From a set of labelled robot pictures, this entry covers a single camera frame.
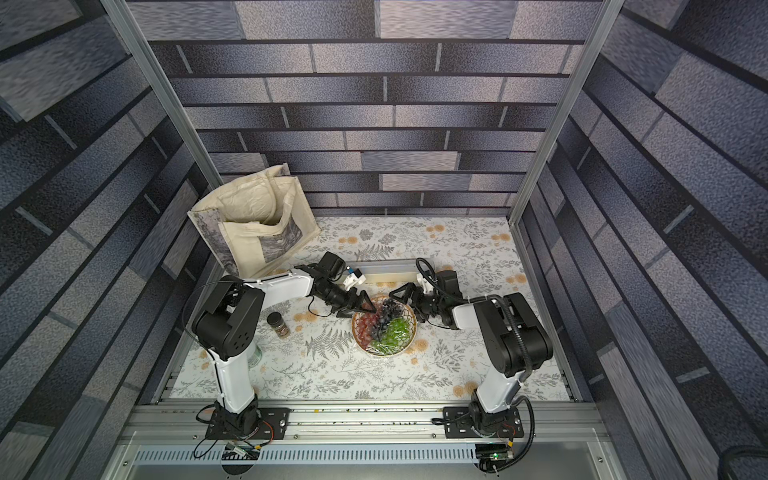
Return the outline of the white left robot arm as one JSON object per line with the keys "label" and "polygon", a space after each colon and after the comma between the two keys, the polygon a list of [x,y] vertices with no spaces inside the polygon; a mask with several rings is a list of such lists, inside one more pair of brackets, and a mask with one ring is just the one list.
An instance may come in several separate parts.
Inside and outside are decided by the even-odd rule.
{"label": "white left robot arm", "polygon": [[367,292],[336,283],[342,270],[311,264],[259,280],[227,275],[217,282],[192,322],[192,334],[214,361],[218,388],[207,421],[208,439],[245,440],[263,425],[249,380],[248,359],[255,348],[254,334],[264,308],[312,296],[330,306],[337,316],[376,311]]}

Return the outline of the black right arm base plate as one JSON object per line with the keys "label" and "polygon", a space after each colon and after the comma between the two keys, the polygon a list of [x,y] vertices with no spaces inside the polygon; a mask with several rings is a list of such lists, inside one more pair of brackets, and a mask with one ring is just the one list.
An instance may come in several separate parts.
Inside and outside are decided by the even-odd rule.
{"label": "black right arm base plate", "polygon": [[517,439],[525,436],[517,407],[498,413],[486,413],[477,404],[468,407],[444,407],[437,422],[449,439]]}

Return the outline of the cream plastic wrap dispenser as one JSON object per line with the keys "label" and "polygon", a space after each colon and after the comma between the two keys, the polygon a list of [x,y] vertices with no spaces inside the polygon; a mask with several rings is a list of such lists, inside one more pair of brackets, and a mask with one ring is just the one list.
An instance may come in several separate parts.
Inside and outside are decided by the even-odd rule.
{"label": "cream plastic wrap dispenser", "polygon": [[419,271],[416,259],[390,259],[375,261],[354,261],[347,264],[352,270],[360,270],[365,283],[408,283],[416,282]]}

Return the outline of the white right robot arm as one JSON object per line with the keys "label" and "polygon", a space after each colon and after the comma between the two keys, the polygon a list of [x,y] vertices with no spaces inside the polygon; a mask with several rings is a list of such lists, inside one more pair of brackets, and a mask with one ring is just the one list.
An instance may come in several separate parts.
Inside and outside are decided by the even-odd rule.
{"label": "white right robot arm", "polygon": [[491,362],[466,409],[447,408],[439,421],[448,437],[520,438],[518,398],[531,374],[554,355],[549,335],[525,297],[515,292],[467,299],[454,271],[420,272],[388,297],[413,311],[420,322],[438,317],[451,330],[477,330]]}

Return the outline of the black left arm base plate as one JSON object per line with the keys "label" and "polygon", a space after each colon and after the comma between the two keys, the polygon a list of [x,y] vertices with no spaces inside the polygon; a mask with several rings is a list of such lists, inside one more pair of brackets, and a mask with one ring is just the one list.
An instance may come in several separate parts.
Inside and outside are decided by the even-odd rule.
{"label": "black left arm base plate", "polygon": [[246,409],[234,414],[217,407],[208,422],[207,440],[282,440],[291,410],[288,408]]}

